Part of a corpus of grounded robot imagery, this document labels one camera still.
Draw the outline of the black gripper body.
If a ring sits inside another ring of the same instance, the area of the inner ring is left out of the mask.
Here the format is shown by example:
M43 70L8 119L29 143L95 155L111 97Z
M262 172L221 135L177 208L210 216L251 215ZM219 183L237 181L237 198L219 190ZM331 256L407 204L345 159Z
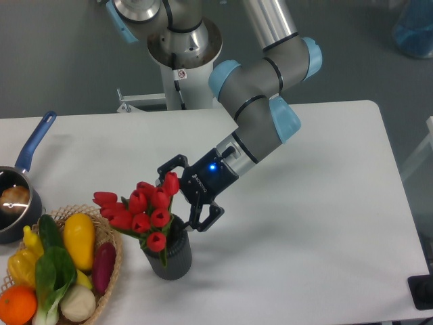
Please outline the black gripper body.
M210 204L238 178L222 155L213 148L195 164L184 169L179 181L180 190L191 205L197 202Z

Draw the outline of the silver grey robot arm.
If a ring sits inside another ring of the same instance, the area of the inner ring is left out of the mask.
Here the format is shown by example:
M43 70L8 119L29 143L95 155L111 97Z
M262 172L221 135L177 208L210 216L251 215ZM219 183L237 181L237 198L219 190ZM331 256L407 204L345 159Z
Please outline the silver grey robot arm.
M178 155L158 169L164 179L183 168L180 189L191 207L184 228L204 232L224 212L215 198L300 129L281 92L320 69L321 50L298 35L284 1L244 2L263 50L247 68L216 63L222 36L200 1L109 1L106 8L126 42L146 43L162 76L162 95L122 97L124 105L162 100L169 110L195 110L218 102L237 125L195 164Z

